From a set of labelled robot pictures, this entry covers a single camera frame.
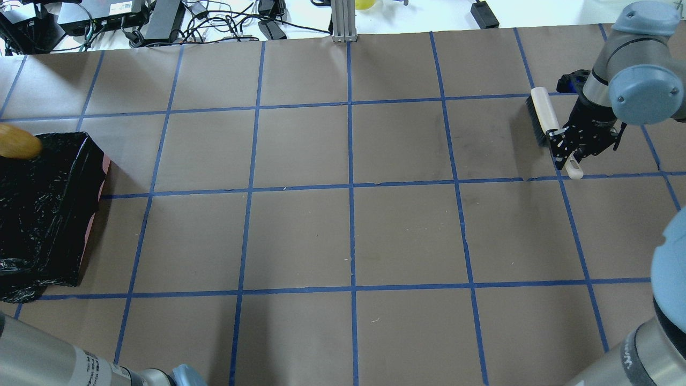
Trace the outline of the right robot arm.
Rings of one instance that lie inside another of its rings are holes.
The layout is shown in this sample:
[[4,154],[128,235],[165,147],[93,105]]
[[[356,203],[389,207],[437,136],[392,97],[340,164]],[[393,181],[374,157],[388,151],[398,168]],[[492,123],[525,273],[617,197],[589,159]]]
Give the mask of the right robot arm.
[[[559,124],[546,88],[533,88],[527,107],[537,142],[557,169],[583,178],[580,162],[616,149],[627,125],[684,122],[684,61],[667,46],[681,15],[662,2],[627,5],[611,27],[593,68],[562,76],[557,90],[576,93],[568,122]],[[654,316],[574,376],[569,385],[684,385],[684,209],[662,233],[650,281]]]

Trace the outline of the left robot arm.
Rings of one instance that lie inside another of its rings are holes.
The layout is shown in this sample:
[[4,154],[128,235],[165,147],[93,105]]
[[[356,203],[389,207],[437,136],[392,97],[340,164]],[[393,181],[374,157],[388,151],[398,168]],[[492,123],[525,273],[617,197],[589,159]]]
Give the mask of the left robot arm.
[[13,317],[1,315],[2,385],[206,385],[193,367],[170,373],[118,366]]

